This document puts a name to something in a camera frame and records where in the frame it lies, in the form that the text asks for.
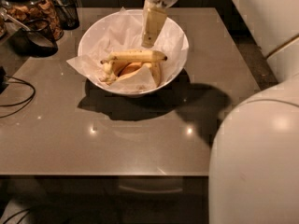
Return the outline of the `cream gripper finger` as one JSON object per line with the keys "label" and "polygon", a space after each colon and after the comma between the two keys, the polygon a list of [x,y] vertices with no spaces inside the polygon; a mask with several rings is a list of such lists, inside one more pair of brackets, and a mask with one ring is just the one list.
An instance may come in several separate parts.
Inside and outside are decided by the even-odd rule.
{"label": "cream gripper finger", "polygon": [[162,7],[145,0],[143,6],[142,46],[152,48],[164,27],[167,14]]}

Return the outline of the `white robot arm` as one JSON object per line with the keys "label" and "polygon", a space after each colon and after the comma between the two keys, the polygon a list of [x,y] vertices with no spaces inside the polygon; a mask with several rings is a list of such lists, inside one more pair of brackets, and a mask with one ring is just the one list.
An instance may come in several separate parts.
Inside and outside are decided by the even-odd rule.
{"label": "white robot arm", "polygon": [[299,224],[299,0],[232,0],[277,85],[240,103],[211,149],[209,224]]}

